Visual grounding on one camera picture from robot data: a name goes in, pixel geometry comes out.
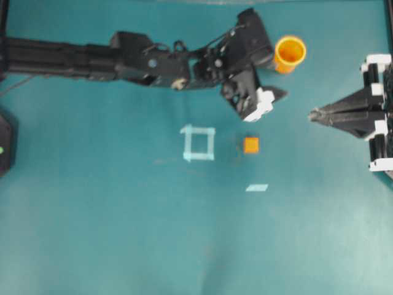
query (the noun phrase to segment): robotic arm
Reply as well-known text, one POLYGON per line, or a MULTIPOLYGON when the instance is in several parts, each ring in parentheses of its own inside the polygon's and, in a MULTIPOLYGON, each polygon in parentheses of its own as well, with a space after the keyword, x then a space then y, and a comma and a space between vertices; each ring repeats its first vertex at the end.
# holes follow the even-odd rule
MULTIPOLYGON (((253 122, 286 95, 262 87, 258 68, 269 68, 274 50, 253 9, 238 15, 235 27, 206 46, 173 48, 145 34, 116 32, 109 46, 74 45, 6 36, 9 0, 0 0, 0 77, 8 73, 61 76, 90 81, 125 80, 148 87, 191 90, 222 85, 221 94, 243 121, 253 122)), ((0 116, 0 176, 10 168, 12 129, 0 116)))
POLYGON ((313 122, 368 141, 369 169, 393 179, 393 64, 389 54, 367 56, 360 68, 364 88, 323 108, 311 111, 313 122))

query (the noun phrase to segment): teal table mat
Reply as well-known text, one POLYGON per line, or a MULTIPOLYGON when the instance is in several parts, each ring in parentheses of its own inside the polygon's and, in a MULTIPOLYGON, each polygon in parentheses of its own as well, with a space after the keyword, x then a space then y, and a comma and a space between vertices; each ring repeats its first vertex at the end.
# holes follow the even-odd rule
MULTIPOLYGON (((76 44, 135 31, 195 49, 248 7, 14 0, 7 30, 76 44)), ((362 87, 367 54, 388 53, 384 2, 254 8, 272 43, 294 34, 308 48, 289 76, 259 71, 290 94, 257 123, 219 88, 36 77, 0 98, 18 121, 15 166, 0 179, 0 294, 393 293, 391 182, 368 171, 366 142, 307 118, 362 87), (215 128, 214 161, 183 159, 187 124, 215 128), (242 153, 248 135, 259 154, 242 153)))

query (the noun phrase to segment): light blue tape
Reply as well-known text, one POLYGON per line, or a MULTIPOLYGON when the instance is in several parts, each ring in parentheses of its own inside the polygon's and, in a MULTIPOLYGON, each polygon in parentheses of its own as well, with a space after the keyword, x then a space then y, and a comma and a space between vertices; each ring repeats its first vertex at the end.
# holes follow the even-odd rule
POLYGON ((246 192, 266 192, 268 184, 250 184, 246 192))
POLYGON ((184 141, 184 160, 191 162, 191 160, 204 160, 213 161, 214 160, 214 135, 216 134, 215 128, 200 128, 192 127, 191 124, 187 124, 180 130, 181 134, 185 135, 184 141), (192 152, 192 135, 202 134, 208 137, 208 152, 192 152))

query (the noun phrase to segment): orange cube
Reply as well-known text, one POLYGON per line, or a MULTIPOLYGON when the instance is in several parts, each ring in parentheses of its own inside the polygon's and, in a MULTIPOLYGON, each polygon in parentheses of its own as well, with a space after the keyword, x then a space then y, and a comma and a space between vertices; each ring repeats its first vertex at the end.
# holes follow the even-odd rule
POLYGON ((246 137, 243 141, 243 152, 245 154, 259 153, 259 138, 246 137))

